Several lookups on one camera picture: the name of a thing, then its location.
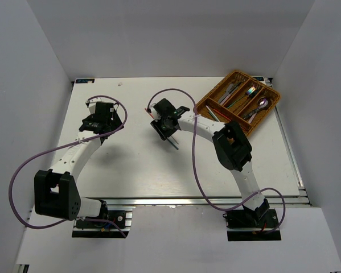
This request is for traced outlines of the silver patterned table knife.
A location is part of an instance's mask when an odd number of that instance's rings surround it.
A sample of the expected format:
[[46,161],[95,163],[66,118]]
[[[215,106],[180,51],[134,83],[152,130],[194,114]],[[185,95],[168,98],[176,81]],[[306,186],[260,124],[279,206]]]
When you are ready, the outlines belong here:
[[235,82],[235,83],[231,83],[231,84],[226,88],[226,91],[225,91],[225,92],[234,91],[241,83],[242,83],[242,81],[238,81],[238,82]]

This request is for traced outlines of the silver spoon pink handle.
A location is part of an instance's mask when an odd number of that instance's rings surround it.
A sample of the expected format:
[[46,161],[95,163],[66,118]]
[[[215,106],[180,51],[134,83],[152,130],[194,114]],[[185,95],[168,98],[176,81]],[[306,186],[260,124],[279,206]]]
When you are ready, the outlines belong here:
[[258,107],[256,109],[253,109],[252,111],[250,111],[249,113],[247,113],[246,115],[243,116],[244,120],[250,119],[253,115],[257,114],[261,109]]

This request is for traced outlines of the iridescent rainbow fork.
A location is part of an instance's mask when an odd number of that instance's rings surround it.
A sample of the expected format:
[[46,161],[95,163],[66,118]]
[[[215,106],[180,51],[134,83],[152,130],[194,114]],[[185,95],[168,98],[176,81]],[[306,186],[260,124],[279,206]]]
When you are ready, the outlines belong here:
[[252,95],[255,91],[256,91],[256,87],[255,87],[255,86],[251,86],[251,87],[245,92],[245,94],[244,94],[242,97],[240,97],[240,98],[238,98],[237,100],[235,100],[234,102],[232,102],[227,108],[228,108],[228,109],[231,108],[234,104],[238,103],[238,102],[239,102],[240,100],[242,100],[243,98]]

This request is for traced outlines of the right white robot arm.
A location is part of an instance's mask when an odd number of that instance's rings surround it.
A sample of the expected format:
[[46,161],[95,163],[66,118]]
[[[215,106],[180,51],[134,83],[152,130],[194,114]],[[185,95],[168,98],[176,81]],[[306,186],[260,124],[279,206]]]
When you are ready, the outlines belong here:
[[200,193],[210,203],[206,196],[196,171],[195,141],[200,136],[210,141],[216,152],[219,163],[229,170],[241,193],[241,206],[245,210],[246,222],[253,227],[260,226],[266,219],[269,203],[262,194],[252,170],[252,147],[239,124],[217,122],[205,118],[190,109],[181,106],[175,108],[167,99],[149,105],[147,112],[152,116],[151,126],[162,140],[171,137],[178,130],[192,132],[192,167],[195,181]]

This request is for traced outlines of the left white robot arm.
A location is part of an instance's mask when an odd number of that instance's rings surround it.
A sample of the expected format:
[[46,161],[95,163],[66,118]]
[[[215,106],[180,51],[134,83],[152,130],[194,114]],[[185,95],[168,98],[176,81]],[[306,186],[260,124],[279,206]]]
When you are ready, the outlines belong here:
[[108,138],[102,134],[117,130],[122,122],[114,103],[96,102],[89,109],[91,114],[82,120],[75,143],[49,170],[36,173],[35,212],[69,221],[88,217],[94,226],[102,227],[108,221],[104,202],[81,197],[76,180],[89,158]]

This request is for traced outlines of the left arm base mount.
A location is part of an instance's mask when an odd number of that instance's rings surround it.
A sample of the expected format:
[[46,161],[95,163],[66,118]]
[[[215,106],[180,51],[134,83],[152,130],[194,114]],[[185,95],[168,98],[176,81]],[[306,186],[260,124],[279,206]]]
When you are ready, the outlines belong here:
[[125,239],[132,225],[133,206],[108,205],[97,217],[75,220],[72,238]]

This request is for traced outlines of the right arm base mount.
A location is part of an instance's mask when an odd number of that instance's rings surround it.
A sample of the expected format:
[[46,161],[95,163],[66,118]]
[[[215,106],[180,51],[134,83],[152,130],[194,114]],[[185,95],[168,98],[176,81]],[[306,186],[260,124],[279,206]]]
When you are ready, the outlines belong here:
[[233,210],[223,214],[229,242],[280,241],[281,233],[277,227],[278,217],[275,209],[255,223],[246,217],[243,210]]

